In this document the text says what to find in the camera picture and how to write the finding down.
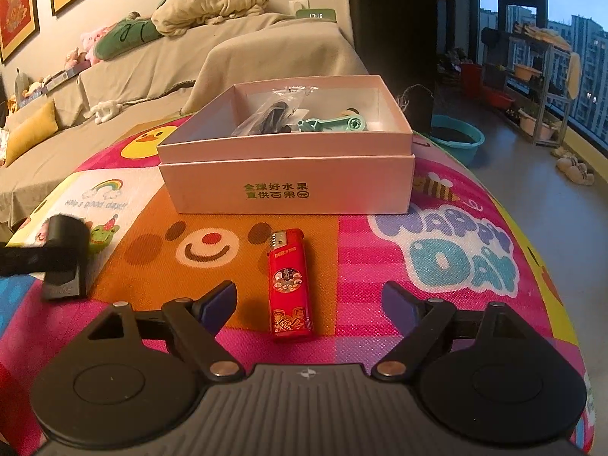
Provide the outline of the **colourful cartoon play mat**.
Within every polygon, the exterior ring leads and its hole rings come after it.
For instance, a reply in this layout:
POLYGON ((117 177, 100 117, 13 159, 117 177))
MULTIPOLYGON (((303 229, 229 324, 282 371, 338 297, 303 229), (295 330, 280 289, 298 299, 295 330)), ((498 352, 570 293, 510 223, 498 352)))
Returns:
POLYGON ((69 214, 89 228, 92 252, 86 299, 45 301, 32 275, 1 282, 1 440, 16 452, 41 442, 34 378, 107 305, 157 309, 225 280, 238 305, 218 338, 244 366, 375 363, 398 341, 381 308, 382 286, 395 281, 466 310, 505 302, 583 369, 540 254, 479 180, 424 137, 413 139, 401 215, 181 214, 157 151, 178 127, 135 126, 63 180, 13 236, 42 244, 48 218, 69 214))

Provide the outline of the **pink plush toy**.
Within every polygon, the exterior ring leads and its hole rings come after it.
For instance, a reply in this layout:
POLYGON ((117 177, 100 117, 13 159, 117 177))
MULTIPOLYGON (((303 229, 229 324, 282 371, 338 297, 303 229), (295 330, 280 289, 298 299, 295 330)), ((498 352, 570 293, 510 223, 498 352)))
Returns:
POLYGON ((70 70, 76 65, 89 61, 91 65, 100 63, 101 60, 96 56, 95 48, 97 43, 110 31, 109 26, 98 28, 94 31, 81 34, 81 47, 74 48, 66 55, 64 69, 70 70))

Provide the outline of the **pink cardboard box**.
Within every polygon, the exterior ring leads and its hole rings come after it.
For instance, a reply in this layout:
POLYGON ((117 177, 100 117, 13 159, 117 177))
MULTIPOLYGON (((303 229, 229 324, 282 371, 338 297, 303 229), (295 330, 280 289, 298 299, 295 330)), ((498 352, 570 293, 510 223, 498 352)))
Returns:
POLYGON ((400 214, 408 210, 413 131, 377 75, 313 76, 229 87, 158 147, 175 209, 197 214, 400 214), (356 119, 359 132, 235 135, 299 92, 294 119, 356 119))

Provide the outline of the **green plush toy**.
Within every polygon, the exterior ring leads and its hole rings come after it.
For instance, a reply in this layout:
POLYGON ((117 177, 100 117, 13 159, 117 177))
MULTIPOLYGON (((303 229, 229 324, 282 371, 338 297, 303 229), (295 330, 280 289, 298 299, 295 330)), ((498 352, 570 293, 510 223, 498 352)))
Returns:
POLYGON ((94 55, 100 61, 112 60, 161 37, 151 19, 123 19, 97 41, 94 55))

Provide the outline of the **clear plastic bag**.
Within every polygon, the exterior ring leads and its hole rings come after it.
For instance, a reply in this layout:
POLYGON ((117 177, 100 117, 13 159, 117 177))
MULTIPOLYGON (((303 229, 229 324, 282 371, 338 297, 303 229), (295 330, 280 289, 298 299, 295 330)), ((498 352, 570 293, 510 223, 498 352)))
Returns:
POLYGON ((231 134, 232 137, 291 133, 288 121, 317 87, 290 85, 274 89, 269 98, 231 134))

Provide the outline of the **yellow cushion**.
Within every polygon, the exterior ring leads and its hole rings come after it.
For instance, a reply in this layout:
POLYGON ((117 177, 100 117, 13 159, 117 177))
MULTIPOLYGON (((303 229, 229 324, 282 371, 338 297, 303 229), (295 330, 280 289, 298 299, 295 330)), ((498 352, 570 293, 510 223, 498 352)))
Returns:
POLYGON ((59 131, 55 120, 55 102, 47 101, 33 116, 10 132, 5 151, 5 165, 14 163, 21 155, 51 138, 59 131))

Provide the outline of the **beige crumpled pillow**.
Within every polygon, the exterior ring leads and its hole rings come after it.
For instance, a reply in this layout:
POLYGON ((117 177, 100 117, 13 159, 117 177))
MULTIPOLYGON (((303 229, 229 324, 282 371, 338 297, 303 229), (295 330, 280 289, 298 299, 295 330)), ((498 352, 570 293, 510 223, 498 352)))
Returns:
POLYGON ((263 13, 268 0, 162 0, 150 19, 165 36, 179 36, 207 23, 263 13))

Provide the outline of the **red lighter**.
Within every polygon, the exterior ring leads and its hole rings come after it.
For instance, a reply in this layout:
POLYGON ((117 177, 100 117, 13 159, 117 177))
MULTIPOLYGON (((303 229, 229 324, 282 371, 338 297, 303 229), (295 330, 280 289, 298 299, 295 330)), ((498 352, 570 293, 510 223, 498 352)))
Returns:
POLYGON ((312 334, 310 286, 300 228, 274 232, 268 253, 269 318, 277 339, 312 334))

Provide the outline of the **white plush toy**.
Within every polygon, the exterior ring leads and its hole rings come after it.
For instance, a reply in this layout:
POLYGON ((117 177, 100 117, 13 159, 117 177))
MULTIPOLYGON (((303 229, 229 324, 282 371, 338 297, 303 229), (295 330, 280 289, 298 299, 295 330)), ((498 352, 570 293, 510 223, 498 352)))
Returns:
POLYGON ((102 101, 84 114, 85 119, 92 119, 96 125, 109 122, 120 114, 124 105, 116 100, 102 101))

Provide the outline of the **teal plastic toy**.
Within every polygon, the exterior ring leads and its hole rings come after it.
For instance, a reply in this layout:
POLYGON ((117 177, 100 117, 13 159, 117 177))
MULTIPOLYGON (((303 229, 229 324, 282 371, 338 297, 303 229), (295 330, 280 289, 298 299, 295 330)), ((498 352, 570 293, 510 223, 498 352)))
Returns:
POLYGON ((297 128, 300 132, 364 132, 367 123, 362 116, 354 114, 334 119, 300 119, 297 128))

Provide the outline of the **white wall socket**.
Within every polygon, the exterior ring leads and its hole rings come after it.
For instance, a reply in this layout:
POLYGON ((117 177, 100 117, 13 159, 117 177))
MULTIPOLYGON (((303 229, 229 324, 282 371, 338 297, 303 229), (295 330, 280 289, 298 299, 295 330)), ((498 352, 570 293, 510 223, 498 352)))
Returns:
POLYGON ((310 7, 309 0, 290 0, 288 2, 290 13, 296 14, 299 10, 307 10, 310 7))

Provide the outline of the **red bucket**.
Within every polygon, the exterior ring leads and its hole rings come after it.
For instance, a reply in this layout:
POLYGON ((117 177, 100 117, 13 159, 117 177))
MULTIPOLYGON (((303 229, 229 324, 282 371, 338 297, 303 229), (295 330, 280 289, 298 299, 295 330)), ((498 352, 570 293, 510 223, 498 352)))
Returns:
POLYGON ((482 97, 482 67, 475 63, 461 64, 461 91, 466 99, 477 101, 482 97))

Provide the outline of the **green digital clock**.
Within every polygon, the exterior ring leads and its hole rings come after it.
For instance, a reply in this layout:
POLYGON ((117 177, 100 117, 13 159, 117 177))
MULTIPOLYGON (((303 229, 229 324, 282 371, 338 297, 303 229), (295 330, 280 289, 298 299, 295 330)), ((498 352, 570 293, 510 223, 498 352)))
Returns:
POLYGON ((336 11, 333 8, 300 8, 296 11, 296 18, 337 22, 336 11))

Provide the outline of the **metal storage rack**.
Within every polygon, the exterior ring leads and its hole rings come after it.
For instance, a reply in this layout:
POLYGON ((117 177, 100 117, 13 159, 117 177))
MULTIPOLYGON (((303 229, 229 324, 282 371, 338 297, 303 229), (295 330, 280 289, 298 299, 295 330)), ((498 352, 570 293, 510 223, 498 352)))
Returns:
POLYGON ((558 147, 563 142, 573 103, 570 71, 578 55, 555 30, 516 24, 511 32, 481 30, 484 90, 501 93, 499 109, 535 145, 558 147))

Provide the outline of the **beige slippers pair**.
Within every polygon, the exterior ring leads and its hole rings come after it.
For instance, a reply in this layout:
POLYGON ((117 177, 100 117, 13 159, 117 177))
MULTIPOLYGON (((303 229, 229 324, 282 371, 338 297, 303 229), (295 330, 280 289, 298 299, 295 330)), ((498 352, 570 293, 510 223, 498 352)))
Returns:
POLYGON ((571 182, 582 186, 592 186, 595 183, 594 170, 573 152, 560 146, 553 149, 551 155, 556 158, 556 168, 571 182))

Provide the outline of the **teal plastic basin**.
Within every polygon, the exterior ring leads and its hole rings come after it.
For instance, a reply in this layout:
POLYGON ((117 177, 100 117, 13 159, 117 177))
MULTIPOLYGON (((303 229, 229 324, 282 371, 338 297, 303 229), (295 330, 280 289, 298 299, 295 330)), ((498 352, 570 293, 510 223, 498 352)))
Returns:
POLYGON ((485 135, 469 122, 451 116, 434 114, 429 138, 466 167, 485 143, 485 135))

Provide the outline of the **beige covered sofa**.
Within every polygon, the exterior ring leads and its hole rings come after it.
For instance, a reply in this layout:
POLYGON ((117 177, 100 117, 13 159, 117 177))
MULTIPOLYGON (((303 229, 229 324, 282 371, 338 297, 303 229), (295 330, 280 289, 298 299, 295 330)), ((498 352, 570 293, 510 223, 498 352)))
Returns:
POLYGON ((2 167, 2 231, 26 218, 78 165, 138 122, 196 112, 241 82, 366 72, 337 24, 280 13, 203 25, 97 64, 7 119, 13 131, 52 100, 59 131, 2 167), (107 100, 123 104, 118 116, 100 125, 84 118, 107 100))

